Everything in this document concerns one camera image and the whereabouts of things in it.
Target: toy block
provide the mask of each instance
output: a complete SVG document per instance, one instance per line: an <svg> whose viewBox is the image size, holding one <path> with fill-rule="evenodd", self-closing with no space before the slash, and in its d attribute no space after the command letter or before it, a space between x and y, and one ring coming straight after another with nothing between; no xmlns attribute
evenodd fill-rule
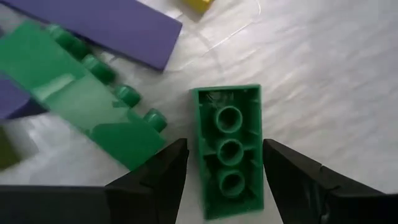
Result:
<svg viewBox="0 0 398 224"><path fill-rule="evenodd" d="M178 139L105 186L0 185L0 223L174 224L189 150Z"/></svg>
<svg viewBox="0 0 398 224"><path fill-rule="evenodd" d="M209 10L214 0L183 0L197 13L203 14Z"/></svg>
<svg viewBox="0 0 398 224"><path fill-rule="evenodd" d="M197 88L193 96L205 218L263 209L261 87Z"/></svg>
<svg viewBox="0 0 398 224"><path fill-rule="evenodd" d="M136 92L127 89L129 97L122 98L112 94L92 74L109 72L105 66L91 55L85 56L82 64L31 22L0 39L0 70L43 107L134 170L163 147L165 139L159 132L167 122L156 110L144 118L131 110L125 102L130 103Z"/></svg>
<svg viewBox="0 0 398 224"><path fill-rule="evenodd" d="M164 70L182 23L132 0L0 0L45 22Z"/></svg>
<svg viewBox="0 0 398 224"><path fill-rule="evenodd" d="M0 170L8 168L19 161L20 157L17 155L14 146L11 144L3 128L0 127Z"/></svg>
<svg viewBox="0 0 398 224"><path fill-rule="evenodd" d="M23 118L46 112L30 94L0 71L0 121Z"/></svg>

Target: white surface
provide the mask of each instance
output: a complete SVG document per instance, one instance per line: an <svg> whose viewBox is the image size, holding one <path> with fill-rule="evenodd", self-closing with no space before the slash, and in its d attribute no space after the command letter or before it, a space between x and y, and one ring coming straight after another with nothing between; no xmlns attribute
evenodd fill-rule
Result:
<svg viewBox="0 0 398 224"><path fill-rule="evenodd" d="M98 51L163 112L164 135L193 141L199 86L262 85L263 135L386 193L398 192L398 1L217 0L198 20L174 0L148 5L184 23L159 75ZM8 31L24 17L0 6ZM0 184L105 185L126 169L54 114L6 124L26 159ZM203 223L193 148L177 223ZM265 183L263 212L214 223L281 223Z"/></svg>

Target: green block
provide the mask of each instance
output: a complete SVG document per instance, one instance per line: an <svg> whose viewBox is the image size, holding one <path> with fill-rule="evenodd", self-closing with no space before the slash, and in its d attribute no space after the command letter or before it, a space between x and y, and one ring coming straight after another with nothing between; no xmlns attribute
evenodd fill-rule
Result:
<svg viewBox="0 0 398 224"><path fill-rule="evenodd" d="M0 127L0 170L8 168L20 160L6 133Z"/></svg>
<svg viewBox="0 0 398 224"><path fill-rule="evenodd" d="M193 95L205 218L263 209L260 85Z"/></svg>
<svg viewBox="0 0 398 224"><path fill-rule="evenodd" d="M0 70L130 170L165 144L153 128L165 123L161 114L138 116L37 24L26 22L0 39Z"/></svg>

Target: purple plank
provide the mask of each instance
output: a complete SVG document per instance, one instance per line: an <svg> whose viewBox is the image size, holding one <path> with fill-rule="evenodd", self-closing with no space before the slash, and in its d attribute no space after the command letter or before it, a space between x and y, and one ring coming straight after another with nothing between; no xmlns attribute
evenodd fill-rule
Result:
<svg viewBox="0 0 398 224"><path fill-rule="evenodd" d="M164 70L182 24L134 0L0 0L43 21Z"/></svg>
<svg viewBox="0 0 398 224"><path fill-rule="evenodd" d="M44 113L27 91L16 87L15 83L6 78L0 71L0 120L22 118Z"/></svg>

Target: black plastic jaw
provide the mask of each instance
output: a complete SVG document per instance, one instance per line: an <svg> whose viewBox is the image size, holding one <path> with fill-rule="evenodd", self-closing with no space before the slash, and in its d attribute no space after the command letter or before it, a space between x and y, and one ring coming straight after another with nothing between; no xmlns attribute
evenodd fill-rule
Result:
<svg viewBox="0 0 398 224"><path fill-rule="evenodd" d="M266 176L285 224L398 223L398 195L349 179L271 139Z"/></svg>
<svg viewBox="0 0 398 224"><path fill-rule="evenodd" d="M105 187L0 186L0 223L174 224L188 154L179 139Z"/></svg>

